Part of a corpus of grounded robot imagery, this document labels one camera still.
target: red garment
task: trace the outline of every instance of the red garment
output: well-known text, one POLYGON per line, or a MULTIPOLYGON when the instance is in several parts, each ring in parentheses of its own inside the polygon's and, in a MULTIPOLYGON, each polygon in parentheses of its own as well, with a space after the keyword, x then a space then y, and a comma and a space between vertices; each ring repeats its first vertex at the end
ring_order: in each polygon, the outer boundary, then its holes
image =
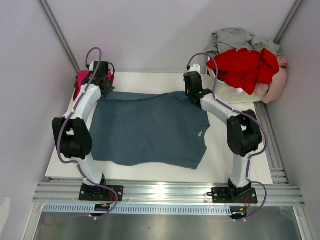
MULTIPOLYGON (((269 85, 280 70, 277 57, 266 48, 261 53, 246 48, 237 52, 234 48, 214 59, 218 65, 218 79, 235 89, 242 88, 249 95, 254 93, 257 83, 269 85)), ((216 70, 212 60, 206 65, 216 70)))
POLYGON ((80 71, 78 72, 78 76, 76 77, 76 82, 74 84, 75 90, 73 94, 73 101, 75 101, 80 93, 82 81, 88 76, 90 71, 80 71))
MULTIPOLYGON (((76 77, 76 82, 74 84, 75 90, 73 94, 73 101, 75 101, 80 93, 82 81, 88 76, 90 71, 79 71, 78 76, 76 77)), ((109 78, 110 82, 114 84, 115 76, 111 74, 111 72, 108 73, 107 77, 109 78)))

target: white table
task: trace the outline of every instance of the white table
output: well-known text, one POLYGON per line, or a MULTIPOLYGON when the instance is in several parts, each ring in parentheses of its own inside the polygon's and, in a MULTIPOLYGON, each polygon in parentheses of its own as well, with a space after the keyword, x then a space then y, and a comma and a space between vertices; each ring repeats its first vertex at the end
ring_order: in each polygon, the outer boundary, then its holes
MULTIPOLYGON (((114 86, 117 92, 142 94, 163 94, 174 91, 184 91, 185 84, 182 73, 130 73, 118 72, 115 75, 114 86)), ((203 87, 212 88, 212 81, 202 75, 203 87)), ((253 103, 234 104, 241 110, 255 110, 253 103)), ((92 110, 87 121, 90 128, 92 110)), ((208 114, 210 128, 205 134, 207 150, 196 170, 168 165, 164 163, 143 163, 136 166, 122 166, 110 161, 96 161, 107 179, 157 182, 190 182, 190 183, 227 183, 233 167, 233 153, 227 144, 227 128, 212 114, 208 114)), ((62 164, 54 149, 47 168, 46 177, 81 178, 73 164, 62 164)), ((272 178, 265 153, 252 159, 250 168, 252 181, 272 185, 272 178)))

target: t-shirt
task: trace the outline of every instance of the t-shirt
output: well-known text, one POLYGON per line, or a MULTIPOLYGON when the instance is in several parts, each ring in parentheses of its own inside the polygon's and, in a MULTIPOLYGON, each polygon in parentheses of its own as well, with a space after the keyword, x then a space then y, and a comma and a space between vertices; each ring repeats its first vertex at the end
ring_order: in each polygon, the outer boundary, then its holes
POLYGON ((134 166, 164 163, 197 169, 205 152, 207 112, 192 105, 185 92, 161 95, 112 92, 93 115, 92 156, 134 166))

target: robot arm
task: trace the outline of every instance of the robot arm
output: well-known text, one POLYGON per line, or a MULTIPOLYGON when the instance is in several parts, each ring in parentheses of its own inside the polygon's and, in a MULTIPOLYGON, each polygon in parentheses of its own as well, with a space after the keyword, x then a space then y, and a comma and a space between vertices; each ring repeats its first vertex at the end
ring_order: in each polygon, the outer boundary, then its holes
MULTIPOLYGON (((95 164, 91 155, 92 138, 86 126, 88 117, 95 106, 95 103, 101 96, 105 96, 113 90, 113 86, 107 75, 109 72, 108 62, 101 62, 96 77, 88 86, 90 77, 87 76, 81 86, 81 92, 74 101, 72 107, 63 115, 56 117, 52 121, 55 145, 58 145, 58 136, 66 118, 73 112, 71 118, 62 133, 60 142, 60 152, 65 158, 71 159, 76 165, 80 165, 84 175, 95 184, 103 185, 105 178, 101 170, 95 164)), ((91 68, 97 65, 97 62, 91 64, 91 68)), ((93 186, 87 179, 83 179, 83 184, 93 186)))
MULTIPOLYGON (((234 154, 227 191, 232 202, 243 199, 245 193, 251 189, 251 183, 247 179, 249 155, 256 151, 262 142, 259 126, 248 117, 236 114, 231 107, 217 102, 211 90, 203 89, 201 75, 197 71, 189 71, 183 77, 185 94, 190 102, 216 116, 227 127, 227 143, 234 154)), ((256 114, 250 109, 244 113, 257 119, 256 114)))

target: gray cloth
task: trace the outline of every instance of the gray cloth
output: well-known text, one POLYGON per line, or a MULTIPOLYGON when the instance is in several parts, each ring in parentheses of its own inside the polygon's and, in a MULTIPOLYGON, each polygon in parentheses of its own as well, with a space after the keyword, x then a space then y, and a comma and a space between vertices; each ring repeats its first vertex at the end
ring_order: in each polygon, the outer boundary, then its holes
POLYGON ((209 126, 207 112, 192 105, 185 92, 112 92, 94 112, 92 156, 124 166, 165 163, 197 169, 209 126))
POLYGON ((257 37, 252 32, 242 27, 229 27, 220 29, 212 34, 212 42, 206 49, 207 53, 213 55, 222 54, 231 49, 248 49, 261 52, 266 48, 276 56, 280 56, 280 45, 272 40, 257 37))

